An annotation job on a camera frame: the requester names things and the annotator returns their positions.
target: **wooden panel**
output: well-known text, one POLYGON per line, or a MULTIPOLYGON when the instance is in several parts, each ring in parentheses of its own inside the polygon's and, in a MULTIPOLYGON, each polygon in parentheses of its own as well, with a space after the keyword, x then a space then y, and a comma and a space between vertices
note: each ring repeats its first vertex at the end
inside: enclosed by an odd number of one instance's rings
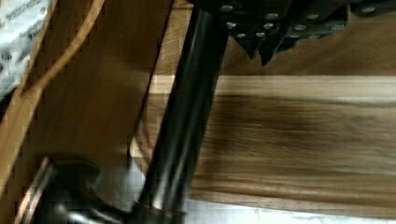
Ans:
MULTIPOLYGON (((150 95, 132 147, 144 169, 166 101, 167 95, 150 95)), ((218 95, 195 172, 193 189, 200 193, 193 193, 194 198, 334 215, 396 216, 395 118, 395 102, 218 95)))
MULTIPOLYGON (((37 110, 33 105, 17 114, 34 117, 31 125, 9 124, 27 134, 18 133, 14 144, 1 141, 2 150, 12 152, 1 172, 13 169, 0 201, 1 224, 11 223, 43 155, 84 156, 102 167, 125 166, 170 6, 168 0, 106 1, 89 38, 43 91, 37 110)), ((27 93, 40 99, 39 91, 27 93)), ((114 172, 105 172, 103 179, 119 184, 114 172)))
MULTIPOLYGON (((190 10, 174 10, 167 29, 156 75, 174 75, 190 10)), ((224 58, 224 76, 258 75, 395 75, 393 60, 396 14, 372 19, 351 17, 345 31, 319 40, 304 40, 297 48, 282 52, 264 68, 260 60, 249 60, 246 53, 230 40, 224 58)))
POLYGON ((31 56, 32 60, 25 71, 21 85, 13 94, 10 106, 1 123, 0 144, 2 144, 2 147, 0 150, 3 155, 2 160, 6 162, 1 162, 2 167, 0 167, 0 195, 12 164, 18 155, 42 89, 51 78, 59 73, 60 69, 65 66, 67 59, 72 57, 81 46, 91 30, 93 22, 99 13, 98 10, 100 10, 104 1, 81 1, 79 3, 81 5, 70 4, 69 1, 62 0, 52 2, 49 15, 35 43, 31 56), (78 17, 70 17, 70 14, 66 13, 68 10, 77 13, 78 17), (72 34, 68 33, 72 30, 62 28, 67 23, 72 24, 70 26, 72 29, 79 30, 78 36, 72 39, 73 45, 71 47, 68 44, 71 41, 69 37, 72 34), (44 71, 48 70, 50 72, 43 77, 44 71), (23 90, 26 90, 25 87, 30 86, 31 81, 36 77, 42 78, 40 82, 36 83, 38 86, 30 89, 30 91, 23 92, 23 90))

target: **cutting board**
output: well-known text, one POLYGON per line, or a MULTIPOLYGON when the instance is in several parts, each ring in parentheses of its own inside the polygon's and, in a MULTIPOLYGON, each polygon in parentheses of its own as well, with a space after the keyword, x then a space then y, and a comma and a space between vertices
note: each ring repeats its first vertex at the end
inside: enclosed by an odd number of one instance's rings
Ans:
MULTIPOLYGON (((176 1, 131 153, 147 171, 189 23, 176 1)), ((191 197, 396 217, 394 14, 351 17, 261 68, 229 41, 191 197)))

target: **wooden frame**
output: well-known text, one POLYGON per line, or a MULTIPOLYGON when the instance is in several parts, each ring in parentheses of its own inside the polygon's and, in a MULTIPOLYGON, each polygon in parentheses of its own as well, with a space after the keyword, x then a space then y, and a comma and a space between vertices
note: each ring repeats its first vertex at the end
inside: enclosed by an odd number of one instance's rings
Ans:
POLYGON ((170 4, 53 2, 0 126, 0 223, 12 222, 45 155, 125 165, 170 4))

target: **black metal base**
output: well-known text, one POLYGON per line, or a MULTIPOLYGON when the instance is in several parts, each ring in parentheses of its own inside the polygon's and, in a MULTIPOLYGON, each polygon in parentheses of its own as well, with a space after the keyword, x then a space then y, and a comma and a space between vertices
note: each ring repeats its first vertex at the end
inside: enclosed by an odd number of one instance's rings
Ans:
POLYGON ((45 158, 14 223, 183 223, 183 213, 141 203, 127 213, 106 204, 94 194, 99 180, 100 169, 89 161, 45 158))

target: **black metal bracket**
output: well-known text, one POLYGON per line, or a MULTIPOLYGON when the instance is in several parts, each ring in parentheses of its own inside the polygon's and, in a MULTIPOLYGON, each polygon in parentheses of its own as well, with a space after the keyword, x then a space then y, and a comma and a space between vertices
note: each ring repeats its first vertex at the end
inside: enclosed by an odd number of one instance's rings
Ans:
POLYGON ((396 0, 190 0, 219 15, 227 34, 262 65, 301 39, 318 39, 344 30, 349 8, 360 17, 396 10, 396 0))

